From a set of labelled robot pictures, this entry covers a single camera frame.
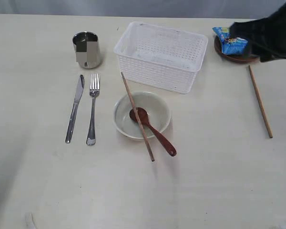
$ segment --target brown plate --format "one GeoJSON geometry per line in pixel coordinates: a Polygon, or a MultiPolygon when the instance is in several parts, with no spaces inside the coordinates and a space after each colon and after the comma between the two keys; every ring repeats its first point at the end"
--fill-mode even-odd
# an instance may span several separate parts
{"type": "Polygon", "coordinates": [[[214,39],[214,48],[218,55],[225,58],[226,60],[235,62],[235,63],[250,63],[257,61],[259,59],[258,56],[250,55],[250,56],[242,56],[242,55],[224,55],[221,52],[221,43],[219,38],[216,36],[214,39]]]}

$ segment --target wall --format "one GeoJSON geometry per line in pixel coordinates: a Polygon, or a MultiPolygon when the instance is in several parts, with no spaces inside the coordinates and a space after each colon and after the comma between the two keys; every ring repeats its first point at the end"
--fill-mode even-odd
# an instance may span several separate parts
{"type": "Polygon", "coordinates": [[[261,18],[285,0],[0,0],[0,13],[261,18]]]}

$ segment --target white bowl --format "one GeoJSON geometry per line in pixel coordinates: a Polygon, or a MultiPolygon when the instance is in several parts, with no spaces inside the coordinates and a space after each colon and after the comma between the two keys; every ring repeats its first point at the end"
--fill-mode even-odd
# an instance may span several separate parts
{"type": "MultiPolygon", "coordinates": [[[[144,108],[149,117],[151,125],[162,133],[171,121],[171,112],[166,102],[151,92],[133,92],[133,100],[136,107],[144,108]]],[[[129,117],[132,105],[126,94],[114,106],[113,123],[117,130],[134,141],[143,141],[139,125],[129,117]]],[[[154,137],[154,134],[144,127],[147,138],[154,137]]]]}

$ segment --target fork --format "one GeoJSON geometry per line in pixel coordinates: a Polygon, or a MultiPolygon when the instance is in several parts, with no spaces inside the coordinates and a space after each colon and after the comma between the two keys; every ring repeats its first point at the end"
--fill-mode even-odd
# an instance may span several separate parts
{"type": "Polygon", "coordinates": [[[90,118],[89,132],[86,141],[86,144],[89,146],[95,144],[94,108],[95,108],[95,99],[99,94],[100,94],[100,79],[98,73],[94,73],[91,74],[91,83],[89,90],[89,95],[92,97],[91,118],[90,118]]]}

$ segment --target basket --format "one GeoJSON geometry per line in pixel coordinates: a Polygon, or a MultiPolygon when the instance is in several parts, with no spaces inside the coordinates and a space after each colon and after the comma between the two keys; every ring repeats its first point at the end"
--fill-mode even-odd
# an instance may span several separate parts
{"type": "Polygon", "coordinates": [[[132,22],[116,44],[126,79],[187,94],[200,70],[208,38],[171,28],[132,22]]]}

